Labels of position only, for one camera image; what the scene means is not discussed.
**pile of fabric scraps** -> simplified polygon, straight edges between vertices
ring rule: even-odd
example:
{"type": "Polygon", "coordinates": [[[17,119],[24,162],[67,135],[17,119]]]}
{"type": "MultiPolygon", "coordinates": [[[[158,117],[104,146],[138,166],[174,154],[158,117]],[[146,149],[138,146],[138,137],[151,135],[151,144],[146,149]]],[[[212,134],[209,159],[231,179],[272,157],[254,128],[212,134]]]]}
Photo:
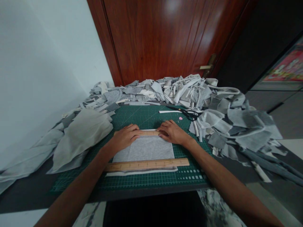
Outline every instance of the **pile of fabric scraps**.
{"type": "Polygon", "coordinates": [[[64,114],[56,127],[0,172],[0,193],[15,180],[36,171],[52,155],[54,165],[48,174],[79,167],[89,148],[112,130],[111,116],[122,102],[127,105],[160,105],[159,102],[165,102],[201,113],[189,130],[201,142],[203,138],[208,140],[214,155],[238,161],[234,146],[239,145],[244,155],[264,169],[298,183],[297,178],[293,180],[293,175],[302,177],[296,171],[286,168],[280,160],[273,161],[277,160],[273,154],[286,155],[287,151],[278,148],[280,144],[276,139],[282,139],[282,136],[272,117],[250,106],[238,89],[217,87],[217,83],[217,79],[203,79],[199,74],[185,78],[164,77],[156,81],[147,79],[141,83],[136,80],[124,87],[97,83],[78,108],[64,114]],[[252,151],[258,157],[245,151],[252,151]]]}

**cutting mat grid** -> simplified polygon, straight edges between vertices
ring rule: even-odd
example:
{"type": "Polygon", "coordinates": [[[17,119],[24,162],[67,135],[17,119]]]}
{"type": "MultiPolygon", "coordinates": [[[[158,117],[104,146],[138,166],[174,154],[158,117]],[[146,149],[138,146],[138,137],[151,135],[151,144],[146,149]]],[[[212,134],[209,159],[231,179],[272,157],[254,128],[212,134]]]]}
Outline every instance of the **cutting mat grid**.
{"type": "MultiPolygon", "coordinates": [[[[90,149],[81,167],[63,172],[59,175],[50,192],[61,193],[87,167],[100,148],[114,135],[129,124],[137,124],[140,129],[155,129],[166,120],[174,120],[185,132],[197,140],[197,137],[188,131],[190,121],[181,113],[162,113],[159,110],[170,110],[166,106],[122,106],[112,116],[114,129],[102,141],[90,149]]],[[[212,155],[207,143],[198,142],[200,146],[212,155]]],[[[96,187],[100,190],[141,189],[153,187],[168,187],[184,184],[202,184],[207,182],[206,175],[201,171],[198,163],[191,154],[180,145],[173,144],[175,158],[188,158],[190,166],[180,166],[176,172],[149,173],[130,176],[105,177],[103,173],[96,187]]]]}

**floor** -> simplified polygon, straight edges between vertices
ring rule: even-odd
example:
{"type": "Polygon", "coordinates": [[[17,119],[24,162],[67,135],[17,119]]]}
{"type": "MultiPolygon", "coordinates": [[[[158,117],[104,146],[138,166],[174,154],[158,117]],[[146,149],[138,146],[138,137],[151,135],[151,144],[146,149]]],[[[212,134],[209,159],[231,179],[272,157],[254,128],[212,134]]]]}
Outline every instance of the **floor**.
{"type": "MultiPolygon", "coordinates": [[[[303,159],[303,139],[280,140],[281,144],[303,159]]],[[[280,219],[286,227],[303,227],[301,224],[277,199],[275,199],[260,184],[248,184],[247,187],[268,207],[268,209],[280,219]]],[[[100,226],[103,222],[105,202],[86,204],[73,227],[100,226]]],[[[7,213],[0,215],[0,226],[6,227],[32,227],[47,209],[7,213]]]]}

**door handle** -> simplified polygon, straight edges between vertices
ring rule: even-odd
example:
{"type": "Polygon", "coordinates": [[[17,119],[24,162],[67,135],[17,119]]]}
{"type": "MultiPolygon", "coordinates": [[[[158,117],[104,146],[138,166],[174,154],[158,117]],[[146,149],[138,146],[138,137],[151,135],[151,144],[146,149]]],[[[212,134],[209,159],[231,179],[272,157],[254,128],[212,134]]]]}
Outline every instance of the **door handle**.
{"type": "Polygon", "coordinates": [[[214,68],[214,61],[216,59],[216,54],[212,54],[209,61],[208,61],[208,64],[206,66],[200,66],[200,69],[203,69],[204,72],[203,72],[203,78],[207,78],[209,76],[209,74],[211,73],[212,69],[214,68]]]}

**white fabric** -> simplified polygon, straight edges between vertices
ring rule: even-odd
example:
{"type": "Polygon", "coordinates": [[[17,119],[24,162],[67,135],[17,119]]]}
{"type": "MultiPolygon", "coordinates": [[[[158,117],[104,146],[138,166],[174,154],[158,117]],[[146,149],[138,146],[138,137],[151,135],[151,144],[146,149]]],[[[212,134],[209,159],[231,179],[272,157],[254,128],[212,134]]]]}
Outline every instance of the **white fabric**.
{"type": "Polygon", "coordinates": [[[54,152],[53,171],[72,161],[74,157],[97,144],[113,129],[108,113],[82,110],[65,129],[65,135],[54,152]]]}

